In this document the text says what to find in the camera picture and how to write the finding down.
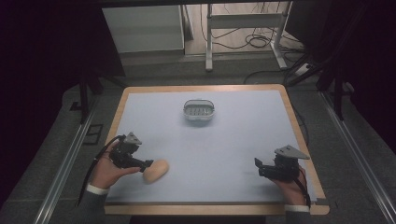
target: white tabletop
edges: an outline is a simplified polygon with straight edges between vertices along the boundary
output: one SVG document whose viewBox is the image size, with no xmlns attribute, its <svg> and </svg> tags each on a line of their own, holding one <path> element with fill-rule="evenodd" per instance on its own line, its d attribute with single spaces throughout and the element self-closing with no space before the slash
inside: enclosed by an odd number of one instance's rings
<svg viewBox="0 0 396 224">
<path fill-rule="evenodd" d="M 213 102 L 213 119 L 186 120 L 183 105 L 191 99 Z M 279 91 L 130 93 L 117 134 L 129 132 L 143 143 L 135 158 L 165 159 L 170 169 L 150 185 L 141 173 L 121 178 L 108 203 L 283 202 L 254 158 L 273 165 L 275 149 L 299 148 Z M 314 202 L 309 176 L 308 191 Z"/>
</svg>

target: white surface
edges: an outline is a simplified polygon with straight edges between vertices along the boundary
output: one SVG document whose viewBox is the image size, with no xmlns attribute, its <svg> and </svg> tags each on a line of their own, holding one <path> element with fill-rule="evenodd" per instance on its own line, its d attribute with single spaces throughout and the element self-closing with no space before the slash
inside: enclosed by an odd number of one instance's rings
<svg viewBox="0 0 396 224">
<path fill-rule="evenodd" d="M 213 119 L 186 120 L 183 106 L 191 99 L 213 102 Z M 135 158 L 166 159 L 170 169 L 151 185 L 141 173 L 121 178 L 108 202 L 282 202 L 277 186 L 259 176 L 254 158 L 273 165 L 275 149 L 298 148 L 278 91 L 133 93 L 117 134 L 129 132 L 143 143 Z"/>
<path fill-rule="evenodd" d="M 103 8 L 118 53 L 184 49 L 180 6 Z"/>
</svg>

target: white cabinet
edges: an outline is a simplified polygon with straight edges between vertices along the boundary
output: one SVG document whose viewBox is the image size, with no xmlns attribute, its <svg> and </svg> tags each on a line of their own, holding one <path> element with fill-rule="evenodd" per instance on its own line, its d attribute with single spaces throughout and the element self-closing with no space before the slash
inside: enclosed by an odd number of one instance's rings
<svg viewBox="0 0 396 224">
<path fill-rule="evenodd" d="M 103 8 L 118 53 L 184 49 L 180 6 Z"/>
</svg>

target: wooden frame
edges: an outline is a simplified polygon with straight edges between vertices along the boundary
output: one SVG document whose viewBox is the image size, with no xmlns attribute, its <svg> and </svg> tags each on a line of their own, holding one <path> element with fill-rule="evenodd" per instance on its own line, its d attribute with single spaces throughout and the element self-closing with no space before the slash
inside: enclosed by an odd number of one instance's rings
<svg viewBox="0 0 396 224">
<path fill-rule="evenodd" d="M 218 85 L 218 86 L 159 86 L 159 87 L 129 87 L 126 88 L 121 96 L 120 104 L 113 119 L 107 142 L 112 139 L 117 132 L 120 124 L 125 103 L 129 93 L 133 92 L 183 92 L 183 91 L 279 91 L 289 115 L 290 124 L 294 130 L 300 150 L 310 156 L 306 147 L 303 134 L 297 118 L 291 107 L 289 96 L 282 85 Z M 312 160 L 304 161 L 307 172 L 311 176 L 315 194 L 319 202 L 326 202 L 323 189 L 320 185 L 317 172 Z M 107 204 L 105 206 L 107 214 L 112 215 L 144 215 L 144 216 L 263 216 L 263 215 L 283 215 L 284 204 Z M 330 211 L 327 204 L 313 203 L 311 206 L 312 215 L 326 215 Z"/>
</svg>

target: metal stand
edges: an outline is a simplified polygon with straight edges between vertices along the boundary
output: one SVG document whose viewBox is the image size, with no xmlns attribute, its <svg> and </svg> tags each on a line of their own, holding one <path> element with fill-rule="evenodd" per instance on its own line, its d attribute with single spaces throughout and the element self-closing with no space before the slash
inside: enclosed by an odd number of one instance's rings
<svg viewBox="0 0 396 224">
<path fill-rule="evenodd" d="M 287 69 L 285 60 L 279 50 L 279 41 L 285 28 L 289 15 L 291 2 L 288 2 L 282 13 L 267 14 L 238 14 L 238 15 L 212 15 L 212 5 L 207 5 L 207 41 L 206 41 L 206 71 L 213 70 L 212 52 L 212 29 L 233 29 L 233 28 L 260 28 L 276 27 L 276 36 L 271 42 L 271 48 L 276 56 L 280 69 Z"/>
</svg>

